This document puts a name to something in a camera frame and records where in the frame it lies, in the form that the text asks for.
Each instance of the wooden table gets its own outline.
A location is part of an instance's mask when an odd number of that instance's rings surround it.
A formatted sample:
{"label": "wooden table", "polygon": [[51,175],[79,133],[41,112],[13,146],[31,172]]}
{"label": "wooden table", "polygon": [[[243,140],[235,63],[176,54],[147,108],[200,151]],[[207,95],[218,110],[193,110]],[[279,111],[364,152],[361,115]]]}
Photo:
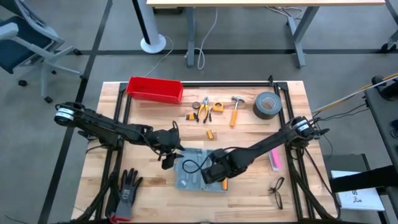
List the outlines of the wooden table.
{"label": "wooden table", "polygon": [[[311,117],[303,82],[288,82],[292,106],[296,116]],[[103,84],[97,112],[113,117],[118,95],[119,82]],[[184,88],[182,103],[170,105],[151,101],[132,100],[128,123],[148,124],[154,129],[169,129],[175,120],[180,128],[180,137],[184,147],[216,149],[219,147],[248,147],[268,137],[280,128],[279,117],[271,120],[257,118],[252,112],[255,97],[263,91],[274,91],[272,87],[197,87]],[[231,96],[241,96],[246,102],[239,106],[237,124],[230,128],[229,121],[234,103]],[[196,123],[186,121],[185,115],[191,113],[192,102],[202,101],[207,96],[209,104],[222,101],[225,110],[222,114],[212,113],[213,121]],[[215,135],[209,140],[206,130]],[[98,145],[93,142],[89,147]],[[307,148],[317,163],[323,178],[327,180],[325,165],[318,141],[311,141]],[[269,156],[264,154],[249,166],[248,170],[229,180],[228,193],[191,192],[177,190],[174,170],[162,170],[157,156],[146,146],[125,143],[122,170],[135,168],[144,181],[138,190],[132,207],[133,222],[294,222],[297,221],[292,187],[287,168],[287,159],[283,146],[278,147],[282,160],[282,169],[271,169]],[[95,149],[86,155],[81,173],[80,186],[72,218],[82,214],[100,189],[106,151]],[[320,203],[335,216],[336,210],[332,197],[322,186],[319,176],[308,157],[304,157],[308,183],[311,191]],[[284,209],[277,208],[274,195],[268,192],[279,177],[285,182],[279,192]],[[302,208],[307,217],[305,200],[300,190]]]}
{"label": "wooden table", "polygon": [[383,5],[384,0],[147,0],[147,4],[156,7],[186,7],[188,24],[187,66],[194,66],[195,17],[194,7],[265,7],[265,6],[308,6],[300,23],[288,17],[292,42],[297,57],[297,67],[305,66],[305,57],[301,40],[320,6],[373,6]]}

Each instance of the gray plastic case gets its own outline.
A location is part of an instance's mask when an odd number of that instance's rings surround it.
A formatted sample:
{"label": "gray plastic case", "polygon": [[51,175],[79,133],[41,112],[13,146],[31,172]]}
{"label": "gray plastic case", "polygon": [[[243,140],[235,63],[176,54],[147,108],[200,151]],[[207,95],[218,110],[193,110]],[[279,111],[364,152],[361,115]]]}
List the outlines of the gray plastic case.
{"label": "gray plastic case", "polygon": [[[181,152],[183,158],[177,159],[177,163],[174,165],[175,171],[175,188],[179,190],[202,190],[205,192],[227,192],[228,190],[223,190],[221,182],[215,182],[212,184],[205,184],[203,178],[201,177],[200,170],[193,174],[188,174],[182,169],[182,163],[188,159],[197,162],[199,165],[203,162],[206,157],[212,153],[213,150],[201,150],[185,148],[185,151]],[[211,165],[211,160],[207,159],[205,165],[202,169]],[[187,171],[195,170],[198,167],[192,162],[185,163],[185,169]]]}

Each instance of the gray floor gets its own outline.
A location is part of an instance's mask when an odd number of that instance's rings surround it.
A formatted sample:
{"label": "gray floor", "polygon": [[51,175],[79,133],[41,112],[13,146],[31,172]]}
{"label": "gray floor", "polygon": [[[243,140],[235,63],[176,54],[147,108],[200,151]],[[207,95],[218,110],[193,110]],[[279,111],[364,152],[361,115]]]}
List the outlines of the gray floor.
{"label": "gray floor", "polygon": [[[68,45],[91,50],[106,0],[27,1]],[[196,10],[197,40],[207,33],[215,9]],[[10,14],[0,8],[0,19]],[[158,15],[161,33],[169,36],[175,49],[186,49],[184,15]],[[305,49],[378,49],[397,29],[384,6],[323,7],[303,40]],[[100,50],[139,50],[141,30],[130,0],[115,0],[100,43]],[[285,18],[265,8],[223,8],[218,23],[205,44],[206,49],[291,49]],[[83,103],[96,108],[101,84],[127,81],[131,75],[147,73],[161,55],[97,56]],[[183,55],[170,55],[151,73],[152,77],[176,80],[303,80],[311,108],[315,109],[357,90],[375,75],[398,71],[398,54],[307,55],[307,66],[295,68],[294,55],[207,55],[203,70],[187,68]],[[85,70],[88,56],[67,56],[61,63]],[[65,128],[53,122],[53,105],[40,99],[39,81],[16,85],[19,75],[0,70],[0,222],[14,223],[3,215],[36,223],[52,176]],[[63,73],[51,77],[50,95],[55,103],[73,101],[80,79]],[[363,101],[360,96],[326,111],[322,116],[348,111]],[[366,153],[372,168],[390,164],[370,112],[322,123],[334,154]],[[321,139],[322,152],[330,146]],[[83,167],[86,140],[74,135],[50,221],[67,221],[73,209]],[[374,214],[346,212],[343,218],[376,223]],[[397,223],[390,215],[392,223]]]}

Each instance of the pink eraser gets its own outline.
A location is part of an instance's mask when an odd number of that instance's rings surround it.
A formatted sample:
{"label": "pink eraser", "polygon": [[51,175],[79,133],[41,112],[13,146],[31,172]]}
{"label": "pink eraser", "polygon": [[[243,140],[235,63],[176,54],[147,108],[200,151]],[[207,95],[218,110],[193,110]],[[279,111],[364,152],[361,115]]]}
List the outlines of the pink eraser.
{"label": "pink eraser", "polygon": [[278,171],[279,169],[281,169],[282,163],[280,162],[278,148],[271,150],[271,152],[269,152],[268,155],[269,155],[269,160],[271,161],[272,170]]}

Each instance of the yellow-handled pliers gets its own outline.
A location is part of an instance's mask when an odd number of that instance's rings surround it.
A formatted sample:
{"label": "yellow-handled pliers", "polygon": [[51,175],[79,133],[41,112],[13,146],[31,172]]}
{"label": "yellow-handled pliers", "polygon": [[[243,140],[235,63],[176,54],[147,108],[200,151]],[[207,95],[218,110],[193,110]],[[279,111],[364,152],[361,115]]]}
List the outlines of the yellow-handled pliers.
{"label": "yellow-handled pliers", "polygon": [[209,103],[209,99],[206,96],[205,99],[203,100],[203,104],[200,105],[200,107],[199,107],[198,116],[197,116],[197,122],[199,122],[200,113],[201,113],[202,109],[204,108],[205,111],[206,111],[206,116],[205,116],[205,119],[203,120],[203,124],[206,123],[207,117],[209,116],[209,105],[208,105],[208,103]]}

